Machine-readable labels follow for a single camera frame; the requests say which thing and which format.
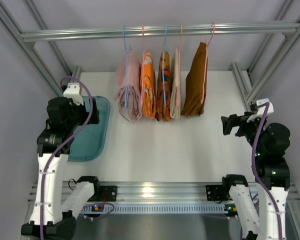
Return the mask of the teal plastic basket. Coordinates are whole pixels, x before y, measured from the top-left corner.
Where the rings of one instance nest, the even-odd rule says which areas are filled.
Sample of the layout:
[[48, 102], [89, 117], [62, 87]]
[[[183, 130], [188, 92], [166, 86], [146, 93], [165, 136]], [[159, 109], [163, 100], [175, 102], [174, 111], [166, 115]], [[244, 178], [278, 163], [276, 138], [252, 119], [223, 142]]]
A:
[[106, 141], [111, 104], [103, 96], [94, 96], [99, 111], [99, 123], [88, 124], [70, 146], [69, 162], [87, 162], [101, 155]]

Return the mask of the orange white tie-dye trousers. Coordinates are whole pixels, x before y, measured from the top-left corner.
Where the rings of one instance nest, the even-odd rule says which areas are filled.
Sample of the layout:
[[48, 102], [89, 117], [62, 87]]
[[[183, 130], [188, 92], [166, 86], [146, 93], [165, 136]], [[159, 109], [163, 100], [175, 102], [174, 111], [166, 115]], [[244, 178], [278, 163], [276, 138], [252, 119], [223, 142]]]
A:
[[[141, 71], [140, 71], [140, 90], [141, 90]], [[145, 117], [153, 119], [156, 115], [156, 77], [154, 61], [149, 51], [145, 53], [144, 60], [144, 102], [142, 113]]]

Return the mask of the aluminium hanging rail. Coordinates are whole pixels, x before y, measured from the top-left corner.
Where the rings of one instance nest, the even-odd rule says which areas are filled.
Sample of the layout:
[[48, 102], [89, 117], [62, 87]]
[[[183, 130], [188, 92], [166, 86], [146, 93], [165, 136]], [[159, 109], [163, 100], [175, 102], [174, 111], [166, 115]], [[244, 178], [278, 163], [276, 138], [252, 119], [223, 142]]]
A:
[[118, 39], [161, 36], [202, 36], [223, 34], [294, 33], [300, 23], [275, 20], [248, 23], [186, 24], [167, 26], [122, 26], [86, 29], [28, 30], [20, 34], [25, 42], [53, 42], [70, 40]]

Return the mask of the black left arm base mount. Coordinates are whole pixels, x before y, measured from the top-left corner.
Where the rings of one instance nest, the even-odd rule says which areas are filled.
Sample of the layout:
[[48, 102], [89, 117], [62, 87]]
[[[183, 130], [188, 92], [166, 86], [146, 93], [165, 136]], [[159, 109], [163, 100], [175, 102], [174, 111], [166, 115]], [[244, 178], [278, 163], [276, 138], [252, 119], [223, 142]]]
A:
[[89, 199], [90, 202], [116, 202], [117, 201], [117, 186], [115, 185], [100, 185], [94, 188], [94, 194]]

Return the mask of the beige trousers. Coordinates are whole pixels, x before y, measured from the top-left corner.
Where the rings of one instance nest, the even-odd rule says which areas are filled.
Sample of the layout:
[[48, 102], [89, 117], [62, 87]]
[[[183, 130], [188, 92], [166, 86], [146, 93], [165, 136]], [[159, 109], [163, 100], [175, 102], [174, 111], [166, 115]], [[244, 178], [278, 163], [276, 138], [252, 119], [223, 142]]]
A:
[[170, 95], [170, 117], [179, 119], [181, 116], [181, 87], [180, 87], [180, 49], [175, 49], [170, 66], [172, 90]]

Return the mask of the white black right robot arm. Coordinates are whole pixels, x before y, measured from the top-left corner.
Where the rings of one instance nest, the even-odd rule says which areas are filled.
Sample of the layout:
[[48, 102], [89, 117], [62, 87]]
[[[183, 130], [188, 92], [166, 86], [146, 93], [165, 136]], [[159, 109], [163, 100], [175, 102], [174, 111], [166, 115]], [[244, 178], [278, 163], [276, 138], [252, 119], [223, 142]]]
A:
[[234, 202], [241, 223], [243, 240], [286, 239], [286, 201], [290, 188], [290, 169], [284, 158], [290, 146], [290, 130], [281, 123], [265, 126], [266, 119], [249, 121], [252, 113], [221, 117], [222, 132], [229, 135], [234, 127], [235, 136], [245, 137], [252, 147], [251, 168], [257, 188], [258, 207], [254, 205], [246, 178], [228, 174], [222, 185]]

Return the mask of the orange brown patterned trousers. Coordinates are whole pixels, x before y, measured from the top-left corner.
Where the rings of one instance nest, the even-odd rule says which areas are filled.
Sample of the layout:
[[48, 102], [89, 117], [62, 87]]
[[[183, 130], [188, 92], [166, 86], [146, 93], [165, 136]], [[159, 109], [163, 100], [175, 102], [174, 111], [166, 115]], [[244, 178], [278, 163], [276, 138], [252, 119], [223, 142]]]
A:
[[170, 72], [170, 56], [163, 51], [160, 56], [157, 78], [156, 114], [157, 121], [169, 122], [172, 81]]

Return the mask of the aluminium left frame strut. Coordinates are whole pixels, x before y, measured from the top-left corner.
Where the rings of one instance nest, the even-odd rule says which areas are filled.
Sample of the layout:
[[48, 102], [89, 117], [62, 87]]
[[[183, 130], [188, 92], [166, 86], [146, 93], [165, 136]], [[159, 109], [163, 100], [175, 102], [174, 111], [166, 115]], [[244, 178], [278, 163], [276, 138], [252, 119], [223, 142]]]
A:
[[[43, 20], [41, 14], [38, 11], [33, 0], [23, 0], [25, 7], [29, 11], [30, 16], [40, 28], [40, 30], [47, 30], [47, 25]], [[54, 91], [57, 96], [62, 96], [62, 89], [60, 84], [57, 82], [56, 78], [53, 76], [49, 67], [46, 65], [44, 60], [41, 58], [38, 51], [35, 49], [36, 41], [26, 42], [21, 34], [23, 33], [23, 29], [18, 23], [18, 21], [14, 18], [11, 11], [4, 4], [2, 0], [0, 0], [0, 24], [3, 26], [3, 29], [7, 31], [9, 36], [15, 40], [16, 45], [21, 49], [21, 51], [25, 54], [28, 60], [32, 63], [34, 68], [38, 71], [40, 76], [45, 80], [48, 86]], [[73, 72], [71, 71], [69, 65], [66, 63], [65, 58], [63, 57], [60, 49], [58, 48], [55, 42], [48, 43], [50, 50], [53, 52], [56, 60], [60, 64], [61, 68], [65, 71], [66, 74], [71, 75]]]

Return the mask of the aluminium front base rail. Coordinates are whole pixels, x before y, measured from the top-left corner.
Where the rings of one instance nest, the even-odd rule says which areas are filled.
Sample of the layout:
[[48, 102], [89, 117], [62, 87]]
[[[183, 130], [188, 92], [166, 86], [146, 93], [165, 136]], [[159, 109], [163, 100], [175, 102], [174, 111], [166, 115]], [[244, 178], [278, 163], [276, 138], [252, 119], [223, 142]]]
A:
[[114, 190], [106, 194], [105, 199], [115, 199], [120, 204], [199, 204], [219, 203], [218, 196], [212, 199], [209, 185], [220, 185], [220, 182], [113, 182], [104, 181], [100, 185], [107, 191], [109, 186]]

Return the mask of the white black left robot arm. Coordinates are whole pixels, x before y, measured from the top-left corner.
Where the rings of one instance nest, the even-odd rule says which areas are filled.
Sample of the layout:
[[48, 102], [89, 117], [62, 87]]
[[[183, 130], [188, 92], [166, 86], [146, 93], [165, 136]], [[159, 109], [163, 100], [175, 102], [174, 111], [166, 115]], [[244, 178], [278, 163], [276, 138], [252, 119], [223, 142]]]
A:
[[21, 235], [38, 240], [70, 240], [77, 218], [88, 200], [98, 195], [96, 176], [82, 176], [62, 201], [63, 175], [76, 135], [86, 125], [99, 123], [96, 100], [89, 98], [90, 109], [67, 97], [51, 99], [47, 105], [45, 129], [37, 138], [38, 182], [34, 207]]

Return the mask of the pink trousers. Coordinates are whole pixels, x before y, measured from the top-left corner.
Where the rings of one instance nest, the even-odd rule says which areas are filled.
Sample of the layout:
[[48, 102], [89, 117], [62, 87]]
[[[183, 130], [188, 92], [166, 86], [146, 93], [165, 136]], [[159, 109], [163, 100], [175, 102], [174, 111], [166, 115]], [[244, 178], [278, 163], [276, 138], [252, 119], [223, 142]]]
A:
[[128, 122], [138, 121], [142, 117], [140, 107], [141, 90], [140, 75], [141, 62], [137, 54], [131, 49], [128, 57], [128, 107], [125, 108], [125, 66], [126, 57], [124, 57], [116, 71], [115, 81], [119, 85], [114, 100], [117, 101], [120, 115]]

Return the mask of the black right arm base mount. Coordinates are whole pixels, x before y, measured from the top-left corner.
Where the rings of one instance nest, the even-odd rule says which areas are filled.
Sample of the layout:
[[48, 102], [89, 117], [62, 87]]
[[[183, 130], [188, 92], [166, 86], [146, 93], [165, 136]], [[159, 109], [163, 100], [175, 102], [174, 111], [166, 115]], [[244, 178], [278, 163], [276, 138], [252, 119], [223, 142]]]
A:
[[222, 203], [223, 201], [228, 201], [230, 199], [229, 192], [227, 188], [223, 185], [206, 185], [206, 198], [208, 201], [215, 202], [217, 204]]

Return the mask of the aluminium frame strut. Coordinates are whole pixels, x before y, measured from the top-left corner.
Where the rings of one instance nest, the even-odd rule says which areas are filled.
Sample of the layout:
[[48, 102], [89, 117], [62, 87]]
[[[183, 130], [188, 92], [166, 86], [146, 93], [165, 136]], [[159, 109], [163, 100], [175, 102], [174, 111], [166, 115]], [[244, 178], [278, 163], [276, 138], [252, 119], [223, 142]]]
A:
[[256, 81], [253, 81], [253, 73], [256, 72], [257, 65], [261, 63], [266, 51], [270, 49], [270, 45], [274, 40], [273, 33], [266, 34], [261, 42], [257, 53], [254, 55], [251, 64], [246, 70], [247, 77], [244, 76], [244, 72], [241, 70], [238, 62], [231, 63], [230, 70], [233, 73], [245, 111], [250, 110], [250, 103], [257, 99], [257, 96], [260, 94], [266, 83], [278, 71], [279, 67], [281, 67], [288, 55], [300, 41], [300, 15], [296, 19], [296, 23], [298, 26], [294, 32], [286, 31], [282, 33], [282, 42], [278, 45], [278, 48], [273, 53], [271, 59], [269, 59], [267, 65], [262, 70], [260, 77], [256, 78]]
[[[43, 20], [41, 14], [38, 11], [33, 0], [23, 0], [25, 7], [29, 11], [30, 16], [40, 28], [40, 30], [47, 30], [47, 25]], [[56, 78], [53, 76], [49, 67], [46, 65], [44, 60], [41, 58], [38, 51], [35, 49], [36, 41], [26, 42], [21, 34], [23, 33], [23, 29], [18, 23], [18, 21], [14, 18], [11, 11], [4, 4], [2, 0], [0, 0], [0, 24], [3, 26], [3, 29], [7, 31], [9, 36], [15, 40], [16, 45], [21, 49], [21, 51], [25, 54], [28, 60], [32, 63], [34, 68], [38, 71], [40, 76], [45, 80], [48, 86], [54, 91], [57, 96], [62, 96], [62, 89], [60, 84], [57, 82]], [[71, 75], [73, 72], [71, 71], [69, 65], [66, 63], [65, 58], [63, 57], [60, 49], [58, 48], [55, 42], [48, 43], [50, 50], [53, 52], [56, 60], [60, 64], [61, 68], [65, 71], [66, 74]]]

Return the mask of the aluminium right frame strut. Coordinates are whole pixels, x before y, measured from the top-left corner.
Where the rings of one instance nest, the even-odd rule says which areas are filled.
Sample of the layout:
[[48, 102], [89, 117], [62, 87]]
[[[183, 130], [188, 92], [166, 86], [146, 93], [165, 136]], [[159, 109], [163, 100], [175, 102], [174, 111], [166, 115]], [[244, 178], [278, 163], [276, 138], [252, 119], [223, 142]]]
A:
[[300, 15], [296, 19], [296, 23], [298, 26], [294, 32], [286, 31], [282, 33], [282, 42], [278, 45], [278, 48], [273, 53], [271, 59], [269, 59], [267, 65], [262, 70], [260, 77], [256, 78], [256, 81], [253, 81], [253, 73], [256, 72], [257, 65], [261, 63], [266, 51], [270, 49], [270, 45], [274, 40], [273, 33], [266, 34], [261, 42], [257, 53], [254, 55], [251, 64], [246, 70], [247, 77], [244, 76], [244, 72], [241, 70], [238, 62], [231, 63], [230, 70], [233, 73], [245, 111], [250, 110], [250, 103], [257, 99], [257, 96], [260, 94], [266, 83], [278, 71], [279, 67], [281, 67], [288, 55], [300, 41]]

